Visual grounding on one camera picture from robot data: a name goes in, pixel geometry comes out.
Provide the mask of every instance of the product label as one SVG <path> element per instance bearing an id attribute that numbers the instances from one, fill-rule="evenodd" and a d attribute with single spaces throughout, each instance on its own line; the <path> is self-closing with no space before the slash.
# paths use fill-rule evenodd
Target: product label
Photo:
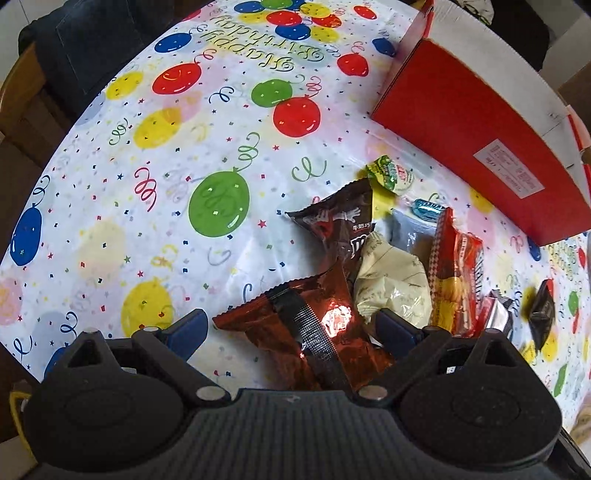
<path id="1" fill-rule="evenodd" d="M 544 186 L 534 174 L 499 139 L 476 152 L 474 157 L 520 199 L 544 190 Z"/>

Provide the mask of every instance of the black candy wrapper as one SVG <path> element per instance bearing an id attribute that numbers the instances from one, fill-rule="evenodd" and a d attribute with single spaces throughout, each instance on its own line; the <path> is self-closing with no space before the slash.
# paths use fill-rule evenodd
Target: black candy wrapper
<path id="1" fill-rule="evenodd" d="M 537 350 L 542 350 L 542 347 L 546 343 L 555 317 L 556 308 L 554 307 L 554 299 L 548 289 L 548 280 L 544 280 L 535 296 L 529 321 L 531 335 L 534 338 L 535 348 Z"/>

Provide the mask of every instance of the blue balloon print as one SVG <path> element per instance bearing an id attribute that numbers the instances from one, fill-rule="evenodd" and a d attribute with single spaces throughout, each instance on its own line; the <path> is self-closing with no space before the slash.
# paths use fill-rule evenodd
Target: blue balloon print
<path id="1" fill-rule="evenodd" d="M 394 45 L 392 45 L 387 38 L 374 38 L 371 43 L 374 44 L 374 47 L 378 52 L 383 53 L 388 57 L 394 57 L 394 55 L 396 55 Z"/>
<path id="2" fill-rule="evenodd" d="M 289 7 L 286 7 L 285 9 L 297 12 L 300 9 L 300 7 L 302 5 L 304 5 L 305 3 L 306 3 L 306 0 L 293 0 L 293 3 Z"/>
<path id="3" fill-rule="evenodd" d="M 275 33 L 288 40 L 304 40 L 310 36 L 310 28 L 303 23 L 293 25 L 292 27 L 279 25 L 275 27 Z"/>
<path id="4" fill-rule="evenodd" d="M 536 262 L 539 262 L 542 258 L 540 247 L 538 247 L 530 237 L 527 238 L 527 244 L 530 247 L 531 258 L 533 258 Z"/>
<path id="5" fill-rule="evenodd" d="M 185 32 L 173 33 L 168 37 L 164 37 L 155 46 L 154 50 L 158 53 L 168 53 L 183 48 L 191 41 L 191 34 Z"/>
<path id="6" fill-rule="evenodd" d="M 65 351 L 66 351 L 66 347 L 63 346 L 63 347 L 58 348 L 55 352 L 53 352 L 53 355 L 49 359 L 49 363 L 45 367 L 45 373 L 43 373 L 43 379 L 47 378 L 47 374 L 53 369 L 53 366 L 63 356 Z"/>
<path id="7" fill-rule="evenodd" d="M 242 2 L 234 7 L 234 10 L 241 14 L 257 14 L 265 9 L 260 2 Z"/>
<path id="8" fill-rule="evenodd" d="M 41 212 L 30 207 L 22 214 L 12 234 L 10 256 L 22 267 L 28 264 L 39 250 L 41 241 Z"/>
<path id="9" fill-rule="evenodd" d="M 84 125 L 85 123 L 92 120 L 103 107 L 103 103 L 105 103 L 105 91 L 103 90 L 100 92 L 97 97 L 92 100 L 92 103 L 84 110 L 84 113 L 81 117 L 76 121 L 74 124 L 75 126 Z"/>

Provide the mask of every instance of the green balloon print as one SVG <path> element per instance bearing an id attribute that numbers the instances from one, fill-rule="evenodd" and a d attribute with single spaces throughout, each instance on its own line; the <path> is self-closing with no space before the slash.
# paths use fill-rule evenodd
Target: green balloon print
<path id="1" fill-rule="evenodd" d="M 291 0 L 262 0 L 261 5 L 270 10 L 281 10 L 282 8 L 291 7 L 293 2 Z"/>
<path id="2" fill-rule="evenodd" d="M 279 79 L 259 83 L 251 92 L 252 101 L 265 108 L 271 108 L 283 100 L 291 98 L 292 95 L 291 84 Z"/>
<path id="3" fill-rule="evenodd" d="M 218 171 L 206 177 L 189 201 L 189 220 L 196 232 L 218 237 L 236 230 L 246 218 L 250 194 L 236 172 Z"/>
<path id="4" fill-rule="evenodd" d="M 579 309 L 579 297 L 575 291 L 572 291 L 569 295 L 569 310 L 570 314 L 574 315 Z"/>
<path id="5" fill-rule="evenodd" d="M 562 392 L 562 387 L 564 386 L 564 379 L 566 377 L 566 364 L 560 367 L 558 370 L 558 378 L 556 380 L 556 385 L 554 386 L 554 396 L 558 397 Z"/>

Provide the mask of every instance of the chocolate wrapper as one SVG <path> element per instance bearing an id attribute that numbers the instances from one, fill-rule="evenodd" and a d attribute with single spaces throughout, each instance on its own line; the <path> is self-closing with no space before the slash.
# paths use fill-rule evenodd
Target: chocolate wrapper
<path id="1" fill-rule="evenodd" d="M 359 269 L 361 246 L 374 228 L 369 179 L 349 183 L 318 203 L 286 214 L 322 240 L 327 251 L 322 270 L 340 258 L 345 276 L 352 283 Z"/>
<path id="2" fill-rule="evenodd" d="M 271 352 L 289 390 L 358 390 L 392 364 L 374 347 L 340 263 L 292 280 L 213 319 Z"/>
<path id="3" fill-rule="evenodd" d="M 537 350 L 542 347 L 550 335 L 552 324 L 556 316 L 554 299 L 548 289 L 548 280 L 544 280 L 531 306 L 530 329 Z"/>
<path id="4" fill-rule="evenodd" d="M 476 317 L 482 295 L 482 240 L 453 226 L 453 211 L 446 208 L 437 222 L 429 259 L 431 324 L 454 335 L 474 337 L 484 328 Z"/>

